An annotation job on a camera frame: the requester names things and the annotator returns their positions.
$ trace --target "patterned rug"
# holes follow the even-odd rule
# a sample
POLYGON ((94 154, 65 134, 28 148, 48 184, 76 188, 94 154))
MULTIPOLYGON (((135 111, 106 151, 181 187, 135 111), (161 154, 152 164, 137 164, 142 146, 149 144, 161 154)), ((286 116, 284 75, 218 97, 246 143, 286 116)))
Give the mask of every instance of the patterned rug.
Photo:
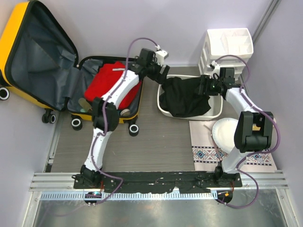
MULTIPOLYGON (((193 150, 194 164, 196 171, 214 171, 219 162, 218 155, 214 149, 210 129, 216 121, 198 122, 190 121, 190 137, 193 150)), ((228 156, 224 151, 218 148, 221 158, 228 156)), ((249 158, 246 164, 241 168, 245 172, 274 172, 277 170, 271 154, 256 154, 249 158)))

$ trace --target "caster wheel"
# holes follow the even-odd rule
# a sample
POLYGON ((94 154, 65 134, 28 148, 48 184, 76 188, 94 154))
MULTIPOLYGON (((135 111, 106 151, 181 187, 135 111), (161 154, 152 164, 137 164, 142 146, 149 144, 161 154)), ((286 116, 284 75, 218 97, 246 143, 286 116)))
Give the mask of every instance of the caster wheel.
POLYGON ((54 124, 56 122, 56 115, 55 114, 51 114, 48 116, 48 122, 50 124, 54 124))
POLYGON ((0 87, 0 101, 8 100, 9 90, 6 87, 0 87))
POLYGON ((139 127, 136 124, 130 124, 128 126, 128 132, 131 136, 137 136, 139 134, 139 127))
POLYGON ((42 122, 45 123, 45 124, 48 123, 48 116, 47 116, 47 114, 43 114, 42 115, 42 122))
POLYGON ((71 121, 71 126, 74 130, 79 131, 82 129, 82 121, 79 118, 74 118, 71 121))

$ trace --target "robotic arm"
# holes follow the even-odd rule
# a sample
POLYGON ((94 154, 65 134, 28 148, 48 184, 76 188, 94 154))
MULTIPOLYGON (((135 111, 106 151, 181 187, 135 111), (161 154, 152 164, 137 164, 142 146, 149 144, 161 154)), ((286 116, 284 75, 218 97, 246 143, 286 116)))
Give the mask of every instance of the robotic arm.
POLYGON ((101 98, 93 100, 93 139, 80 174, 73 176, 77 188, 90 188, 100 184, 101 175, 98 169, 102 168, 103 155, 109 136, 118 126, 119 115, 117 109, 121 101, 146 76, 159 84, 164 83, 170 67, 166 66, 162 73, 161 70, 167 57, 168 52, 161 50, 159 46, 157 46, 155 52, 143 48, 140 55, 129 66, 129 70, 122 74, 115 85, 101 98))
MULTIPOLYGON (((239 116, 234 135, 235 147, 216 168, 216 178, 238 173, 245 162, 239 162, 249 153, 268 149, 271 145, 273 124, 270 120, 254 110, 254 103, 247 97, 244 89, 235 84, 234 68, 220 68, 211 65, 213 72, 210 76, 201 77, 199 94, 207 96, 222 95, 229 102, 239 116)), ((265 112, 273 119, 271 112, 265 112)))

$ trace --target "wooden floor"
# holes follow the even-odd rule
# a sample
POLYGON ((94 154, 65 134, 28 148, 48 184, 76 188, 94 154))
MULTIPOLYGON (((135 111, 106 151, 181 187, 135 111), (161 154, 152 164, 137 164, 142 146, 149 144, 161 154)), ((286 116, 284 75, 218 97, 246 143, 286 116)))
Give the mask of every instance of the wooden floor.
MULTIPOLYGON (((171 68, 170 74, 199 75, 197 67, 171 68)), ((120 124, 111 135, 103 159, 105 171, 192 171, 193 155, 187 120, 164 116, 157 108, 158 84, 144 80, 137 125, 139 135, 131 137, 127 124, 120 124)), ((74 131, 71 116, 64 117, 52 172, 79 172, 87 158, 93 126, 83 121, 83 128, 74 131)), ((227 103, 219 118, 237 115, 227 103)))

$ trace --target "plate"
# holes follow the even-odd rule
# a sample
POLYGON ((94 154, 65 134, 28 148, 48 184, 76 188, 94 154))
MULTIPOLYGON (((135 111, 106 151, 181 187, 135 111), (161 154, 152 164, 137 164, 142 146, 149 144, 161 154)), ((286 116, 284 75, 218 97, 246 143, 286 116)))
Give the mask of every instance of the plate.
POLYGON ((229 154, 235 146, 233 137, 237 128, 238 120, 222 118, 213 126, 213 139, 222 151, 229 154))

